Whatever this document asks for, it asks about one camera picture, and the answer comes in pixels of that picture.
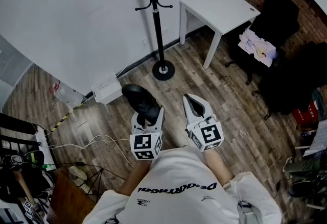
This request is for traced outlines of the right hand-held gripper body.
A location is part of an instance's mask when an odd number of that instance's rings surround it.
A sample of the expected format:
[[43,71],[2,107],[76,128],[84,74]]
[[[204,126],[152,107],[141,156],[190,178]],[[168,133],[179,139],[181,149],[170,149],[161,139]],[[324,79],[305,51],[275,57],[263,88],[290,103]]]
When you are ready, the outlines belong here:
[[187,125],[186,131],[201,152],[217,148],[224,141],[221,123],[216,115]]

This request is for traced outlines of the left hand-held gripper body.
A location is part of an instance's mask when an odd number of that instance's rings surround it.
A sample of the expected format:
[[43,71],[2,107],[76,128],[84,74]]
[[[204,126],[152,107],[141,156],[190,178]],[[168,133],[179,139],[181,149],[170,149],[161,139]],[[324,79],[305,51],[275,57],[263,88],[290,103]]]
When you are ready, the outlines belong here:
[[136,160],[155,160],[162,148],[162,125],[143,128],[138,123],[132,125],[130,147]]

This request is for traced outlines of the black metal coat rack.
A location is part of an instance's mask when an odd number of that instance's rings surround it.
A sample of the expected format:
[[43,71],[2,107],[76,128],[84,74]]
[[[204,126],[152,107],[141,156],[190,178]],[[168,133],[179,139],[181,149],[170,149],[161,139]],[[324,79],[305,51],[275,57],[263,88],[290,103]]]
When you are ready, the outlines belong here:
[[173,8],[173,6],[162,5],[159,3],[158,0],[150,0],[149,4],[146,7],[135,8],[135,11],[145,10],[148,9],[150,6],[152,6],[153,21],[159,54],[159,61],[157,61],[153,65],[152,73],[156,79],[160,81],[167,81],[174,76],[175,67],[170,61],[165,60],[164,57],[164,47],[162,42],[161,23],[158,6],[162,8]]

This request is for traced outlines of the person's left forearm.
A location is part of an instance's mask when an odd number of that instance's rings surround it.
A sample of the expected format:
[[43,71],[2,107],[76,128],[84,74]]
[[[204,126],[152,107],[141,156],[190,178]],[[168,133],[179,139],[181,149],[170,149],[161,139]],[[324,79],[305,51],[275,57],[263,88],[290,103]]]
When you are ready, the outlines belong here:
[[142,179],[149,172],[151,160],[140,160],[134,165],[128,178],[124,181],[122,186],[119,188],[118,193],[126,196],[130,196],[132,192],[137,188]]

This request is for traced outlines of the person's right forearm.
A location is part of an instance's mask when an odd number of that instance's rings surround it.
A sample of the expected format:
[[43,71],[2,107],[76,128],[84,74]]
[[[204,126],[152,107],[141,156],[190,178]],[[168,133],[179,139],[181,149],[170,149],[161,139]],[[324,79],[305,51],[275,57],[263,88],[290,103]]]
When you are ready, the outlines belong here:
[[221,186],[224,186],[235,177],[215,149],[204,151],[202,155],[207,167],[213,172]]

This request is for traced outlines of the white air purifier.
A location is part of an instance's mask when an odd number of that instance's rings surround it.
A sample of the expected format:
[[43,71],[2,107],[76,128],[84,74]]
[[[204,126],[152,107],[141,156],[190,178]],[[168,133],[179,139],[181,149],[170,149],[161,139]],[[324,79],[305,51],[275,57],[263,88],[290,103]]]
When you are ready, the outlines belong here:
[[122,86],[115,73],[111,72],[104,79],[94,83],[91,87],[97,103],[107,105],[122,96]]

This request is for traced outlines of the black tripod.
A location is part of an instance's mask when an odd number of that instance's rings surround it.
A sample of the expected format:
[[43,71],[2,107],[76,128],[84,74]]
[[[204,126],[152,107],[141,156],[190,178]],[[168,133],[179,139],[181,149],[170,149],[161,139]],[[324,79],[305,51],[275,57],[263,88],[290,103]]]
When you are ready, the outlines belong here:
[[87,177],[85,180],[81,179],[80,183],[77,184],[77,187],[81,188],[87,196],[91,196],[95,202],[98,202],[103,195],[103,192],[101,191],[103,172],[104,169],[100,167],[90,177]]

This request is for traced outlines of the yellow black striped tape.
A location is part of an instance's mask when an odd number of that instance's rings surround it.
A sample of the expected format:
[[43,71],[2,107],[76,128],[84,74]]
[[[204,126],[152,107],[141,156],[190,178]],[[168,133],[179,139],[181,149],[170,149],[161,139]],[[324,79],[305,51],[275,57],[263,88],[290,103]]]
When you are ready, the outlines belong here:
[[68,119],[77,109],[83,106],[86,102],[94,98],[94,96],[89,97],[87,100],[83,101],[81,104],[78,104],[76,107],[73,107],[56,125],[50,130],[50,133],[54,132],[66,119]]

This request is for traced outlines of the cream slipper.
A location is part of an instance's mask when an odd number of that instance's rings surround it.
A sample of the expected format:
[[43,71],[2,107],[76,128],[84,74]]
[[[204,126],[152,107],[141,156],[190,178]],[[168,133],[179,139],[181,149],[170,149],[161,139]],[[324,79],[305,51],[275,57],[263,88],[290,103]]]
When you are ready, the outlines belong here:
[[71,181],[79,188],[81,188],[85,193],[88,193],[90,187],[86,184],[86,180],[87,180],[86,173],[76,166],[70,166],[68,168],[68,172]]

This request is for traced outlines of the clear plastic bottle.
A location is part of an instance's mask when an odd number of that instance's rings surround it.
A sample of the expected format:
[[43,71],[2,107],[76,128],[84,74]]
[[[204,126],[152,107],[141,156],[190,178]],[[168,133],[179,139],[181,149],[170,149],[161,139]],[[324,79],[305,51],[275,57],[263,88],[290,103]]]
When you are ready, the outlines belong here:
[[84,100],[84,96],[74,89],[70,88],[60,80],[56,80],[50,87],[52,93],[57,99],[66,104],[70,108],[77,107]]

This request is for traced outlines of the red box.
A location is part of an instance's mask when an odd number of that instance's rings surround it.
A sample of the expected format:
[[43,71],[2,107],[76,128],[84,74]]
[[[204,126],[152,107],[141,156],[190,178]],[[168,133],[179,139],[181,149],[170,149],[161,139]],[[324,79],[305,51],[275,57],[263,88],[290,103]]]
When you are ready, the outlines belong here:
[[298,125],[303,123],[316,122],[319,118],[318,110],[312,99],[310,100],[306,110],[303,111],[301,109],[294,109],[292,114]]

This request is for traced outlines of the green shoe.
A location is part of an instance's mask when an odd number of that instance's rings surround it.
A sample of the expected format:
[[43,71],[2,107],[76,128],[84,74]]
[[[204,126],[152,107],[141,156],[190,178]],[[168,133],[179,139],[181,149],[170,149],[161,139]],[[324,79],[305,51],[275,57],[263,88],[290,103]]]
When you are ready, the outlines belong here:
[[284,166],[282,167],[283,172],[314,172],[320,168],[320,159],[312,158],[309,160],[294,162],[292,157],[289,157]]

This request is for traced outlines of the white table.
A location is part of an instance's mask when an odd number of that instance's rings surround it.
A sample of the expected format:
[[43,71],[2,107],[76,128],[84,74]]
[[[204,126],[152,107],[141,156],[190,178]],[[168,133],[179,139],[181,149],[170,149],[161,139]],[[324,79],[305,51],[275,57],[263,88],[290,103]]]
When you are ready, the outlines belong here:
[[260,15],[260,11],[245,0],[181,0],[181,45],[185,44],[188,12],[215,32],[203,64],[204,69],[208,69],[223,35],[248,21],[254,21]]

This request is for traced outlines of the black shoe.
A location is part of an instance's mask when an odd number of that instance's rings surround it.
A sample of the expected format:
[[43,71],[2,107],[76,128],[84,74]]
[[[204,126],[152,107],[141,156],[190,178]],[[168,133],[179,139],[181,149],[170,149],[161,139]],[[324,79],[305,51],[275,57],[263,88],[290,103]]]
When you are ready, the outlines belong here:
[[291,197],[303,198],[316,195],[322,189],[319,181],[298,180],[289,185],[287,192]]

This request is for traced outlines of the black metal shelf frame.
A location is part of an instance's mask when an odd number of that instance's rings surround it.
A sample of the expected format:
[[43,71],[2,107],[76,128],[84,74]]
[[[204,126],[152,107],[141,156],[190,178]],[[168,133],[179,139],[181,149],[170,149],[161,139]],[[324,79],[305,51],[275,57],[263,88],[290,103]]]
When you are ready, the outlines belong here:
[[[2,162],[4,157],[8,155],[22,156],[28,152],[40,151],[39,143],[36,141],[35,137],[37,126],[39,125],[0,113],[0,162]],[[6,136],[1,133],[1,129],[24,134],[28,137],[28,139]],[[46,140],[49,142],[48,134],[50,134],[50,132],[44,129],[44,133]],[[46,170],[55,170],[57,169],[58,164],[53,152],[50,151],[50,153],[52,155],[54,165],[51,166],[50,164],[46,164]]]

